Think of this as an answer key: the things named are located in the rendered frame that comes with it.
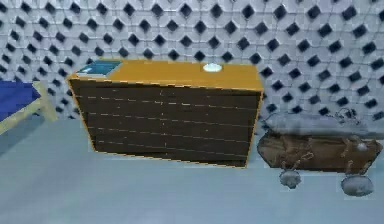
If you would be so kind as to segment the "orange and brown chest of drawers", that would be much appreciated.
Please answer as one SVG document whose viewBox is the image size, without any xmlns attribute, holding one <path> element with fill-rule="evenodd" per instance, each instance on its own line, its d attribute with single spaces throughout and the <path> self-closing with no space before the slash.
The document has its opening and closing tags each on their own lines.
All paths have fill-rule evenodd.
<svg viewBox="0 0 384 224">
<path fill-rule="evenodd" d="M 253 65 L 120 61 L 108 77 L 67 79 L 94 151 L 246 166 L 264 89 Z"/>
</svg>

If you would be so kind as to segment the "small white round clock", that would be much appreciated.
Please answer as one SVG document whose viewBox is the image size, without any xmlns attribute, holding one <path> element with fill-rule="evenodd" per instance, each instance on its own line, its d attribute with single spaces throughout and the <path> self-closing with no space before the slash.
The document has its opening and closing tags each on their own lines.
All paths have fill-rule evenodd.
<svg viewBox="0 0 384 224">
<path fill-rule="evenodd" d="M 222 66 L 216 63 L 208 63 L 203 66 L 203 70 L 209 73 L 217 73 L 222 70 Z"/>
</svg>

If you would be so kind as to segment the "brown skateboard with grey wheels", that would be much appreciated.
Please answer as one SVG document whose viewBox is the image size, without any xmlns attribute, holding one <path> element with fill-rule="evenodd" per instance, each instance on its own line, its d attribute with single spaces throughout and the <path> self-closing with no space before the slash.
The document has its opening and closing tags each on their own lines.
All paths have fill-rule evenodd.
<svg viewBox="0 0 384 224">
<path fill-rule="evenodd" d="M 280 183 L 294 189 L 301 171 L 344 175 L 344 194 L 364 197 L 374 192 L 366 172 L 384 151 L 384 130 L 370 128 L 353 110 L 334 115 L 274 113 L 263 120 L 265 134 L 257 152 L 271 168 L 279 168 Z"/>
</svg>

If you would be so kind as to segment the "bed with blue cover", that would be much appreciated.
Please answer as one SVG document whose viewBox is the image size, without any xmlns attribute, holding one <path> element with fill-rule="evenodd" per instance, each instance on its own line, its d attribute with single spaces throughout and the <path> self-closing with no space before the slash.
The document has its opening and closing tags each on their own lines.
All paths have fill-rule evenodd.
<svg viewBox="0 0 384 224">
<path fill-rule="evenodd" d="M 41 81 L 0 81 L 0 135 L 37 112 L 48 121 L 58 119 Z"/>
</svg>

